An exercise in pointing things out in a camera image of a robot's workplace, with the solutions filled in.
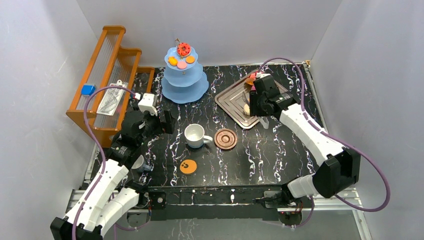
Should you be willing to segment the round orange cookie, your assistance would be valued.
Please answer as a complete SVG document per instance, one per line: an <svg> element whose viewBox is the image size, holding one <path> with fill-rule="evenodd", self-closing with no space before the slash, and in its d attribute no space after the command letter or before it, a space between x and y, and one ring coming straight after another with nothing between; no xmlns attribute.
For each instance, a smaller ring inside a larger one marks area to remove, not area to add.
<svg viewBox="0 0 424 240"><path fill-rule="evenodd" d="M192 55L189 55L185 58L187 64L193 64L196 61L196 58Z"/></svg>

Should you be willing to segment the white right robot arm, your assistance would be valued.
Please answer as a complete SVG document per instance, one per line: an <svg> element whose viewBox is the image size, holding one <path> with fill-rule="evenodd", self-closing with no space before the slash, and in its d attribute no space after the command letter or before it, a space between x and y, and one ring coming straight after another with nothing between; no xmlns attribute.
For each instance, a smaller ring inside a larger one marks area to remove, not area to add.
<svg viewBox="0 0 424 240"><path fill-rule="evenodd" d="M315 120L289 91L280 92L268 73L255 73L253 88L249 91L249 114L258 117L265 129L269 127L269 116L278 117L306 146L318 165L315 173L283 184L280 193L265 196L262 202L295 207L302 197L331 198L358 182L360 154L327 137L325 129L316 127Z"/></svg>

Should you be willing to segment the pink round macaron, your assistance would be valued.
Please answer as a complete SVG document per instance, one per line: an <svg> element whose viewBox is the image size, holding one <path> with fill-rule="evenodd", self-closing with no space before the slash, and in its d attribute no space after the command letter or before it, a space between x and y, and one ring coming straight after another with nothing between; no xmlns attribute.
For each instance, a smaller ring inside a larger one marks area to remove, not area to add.
<svg viewBox="0 0 424 240"><path fill-rule="evenodd" d="M185 61L178 61L176 67L180 70L186 69L188 64Z"/></svg>

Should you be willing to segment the orange fish-shaped cookie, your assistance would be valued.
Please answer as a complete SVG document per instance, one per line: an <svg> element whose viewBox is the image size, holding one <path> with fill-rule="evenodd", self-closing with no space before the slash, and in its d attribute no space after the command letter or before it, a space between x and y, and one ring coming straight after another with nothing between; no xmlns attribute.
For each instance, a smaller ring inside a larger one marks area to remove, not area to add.
<svg viewBox="0 0 424 240"><path fill-rule="evenodd" d="M169 63L171 66L177 66L177 64L178 64L178 60L177 60L174 56L169 56L169 57L168 57L168 63Z"/></svg>

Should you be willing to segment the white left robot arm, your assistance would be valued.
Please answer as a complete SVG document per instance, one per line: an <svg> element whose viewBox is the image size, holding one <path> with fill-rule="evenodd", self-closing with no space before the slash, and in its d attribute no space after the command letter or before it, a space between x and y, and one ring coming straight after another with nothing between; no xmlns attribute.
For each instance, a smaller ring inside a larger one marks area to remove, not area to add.
<svg viewBox="0 0 424 240"><path fill-rule="evenodd" d="M56 217L50 230L55 240L102 240L129 209L149 203L148 187L129 180L117 196L112 193L142 156L143 145L161 134L173 134L176 118L170 110L161 116L129 111L107 151L101 151L98 173L64 217Z"/></svg>

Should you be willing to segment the cream white donut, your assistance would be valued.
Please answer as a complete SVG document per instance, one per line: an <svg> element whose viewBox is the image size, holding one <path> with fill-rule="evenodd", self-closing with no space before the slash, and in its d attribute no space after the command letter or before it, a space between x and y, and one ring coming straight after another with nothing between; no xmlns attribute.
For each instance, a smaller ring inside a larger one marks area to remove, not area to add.
<svg viewBox="0 0 424 240"><path fill-rule="evenodd" d="M244 114L245 114L246 116L250 116L250 107L249 107L249 105L248 105L248 104L245 104L245 105L243 106L243 112L244 112Z"/></svg>

